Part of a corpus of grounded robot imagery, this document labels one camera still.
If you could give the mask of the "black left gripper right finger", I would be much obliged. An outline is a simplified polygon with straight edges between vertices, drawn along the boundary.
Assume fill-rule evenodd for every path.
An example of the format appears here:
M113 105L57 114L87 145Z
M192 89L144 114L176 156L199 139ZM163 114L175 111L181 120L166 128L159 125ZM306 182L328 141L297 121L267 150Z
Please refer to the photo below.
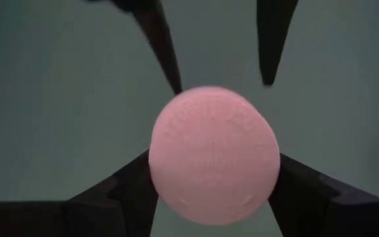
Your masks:
M285 155L268 199L284 237L377 236L379 197Z

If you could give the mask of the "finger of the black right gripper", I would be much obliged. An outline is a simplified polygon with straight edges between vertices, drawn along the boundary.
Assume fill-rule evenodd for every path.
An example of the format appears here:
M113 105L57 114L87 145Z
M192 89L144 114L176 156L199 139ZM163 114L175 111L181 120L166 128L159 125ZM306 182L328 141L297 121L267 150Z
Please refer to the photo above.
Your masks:
M275 79L298 0L257 0L259 69L265 86Z
M183 91L178 61L170 28L159 0L109 0L125 13L130 13L147 38L169 86L175 95Z

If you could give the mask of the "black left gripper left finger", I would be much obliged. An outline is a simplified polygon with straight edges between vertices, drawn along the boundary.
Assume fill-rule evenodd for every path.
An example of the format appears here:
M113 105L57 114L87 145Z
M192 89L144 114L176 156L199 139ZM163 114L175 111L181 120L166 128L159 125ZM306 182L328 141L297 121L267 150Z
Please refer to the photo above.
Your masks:
M0 236L149 237L159 196L148 155L65 201L0 201Z

